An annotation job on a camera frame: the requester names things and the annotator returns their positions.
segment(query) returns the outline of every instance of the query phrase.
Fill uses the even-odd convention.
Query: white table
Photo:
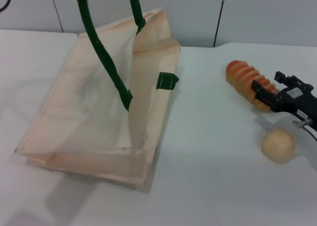
[[[275,165],[259,149],[265,127],[291,124],[289,115],[254,112],[225,68],[246,60],[270,79],[279,70],[317,87],[317,48],[182,48],[154,180],[133,188],[33,168],[13,154],[75,39],[0,31],[1,226],[316,225],[316,170],[303,156]]]

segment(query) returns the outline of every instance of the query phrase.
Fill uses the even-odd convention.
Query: canvas bag
[[[171,37],[164,10],[143,17],[146,25],[137,35],[133,17],[96,29],[133,95],[129,111],[87,33],[80,34],[16,150],[29,164],[132,184],[146,182],[171,95],[168,86],[177,79],[173,73],[180,45]]]

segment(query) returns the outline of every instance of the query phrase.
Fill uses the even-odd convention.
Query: green tape
[[[89,37],[97,55],[98,55],[101,63],[105,67],[105,69],[108,72],[110,78],[112,79],[115,87],[117,88],[124,107],[127,110],[129,110],[130,103],[131,103],[131,100],[133,98],[132,94],[125,87],[124,83],[122,82],[122,80],[117,72],[117,69],[115,68],[115,65],[114,65],[114,62],[113,62],[111,56],[108,54],[108,52],[104,48],[103,44],[101,43],[100,39],[98,38],[98,35],[96,33],[94,24],[92,22],[92,19],[91,19],[90,13],[89,13],[87,0],[77,0],[77,1],[78,1],[80,15],[81,15],[81,18],[83,20],[88,37]]]
[[[174,90],[178,81],[179,78],[175,74],[161,72],[158,76],[157,89]]]

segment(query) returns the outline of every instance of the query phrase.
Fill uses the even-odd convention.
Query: beige ball
[[[271,130],[262,140],[262,152],[276,163],[286,163],[292,159],[295,146],[293,136],[281,128]]]

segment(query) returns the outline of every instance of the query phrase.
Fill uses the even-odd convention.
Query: orange ridged object
[[[263,112],[270,111],[267,105],[254,98],[255,92],[251,88],[252,81],[257,80],[264,88],[274,94],[277,94],[279,90],[253,66],[249,66],[246,61],[232,61],[226,69],[226,78],[237,92],[244,96],[255,108]]]

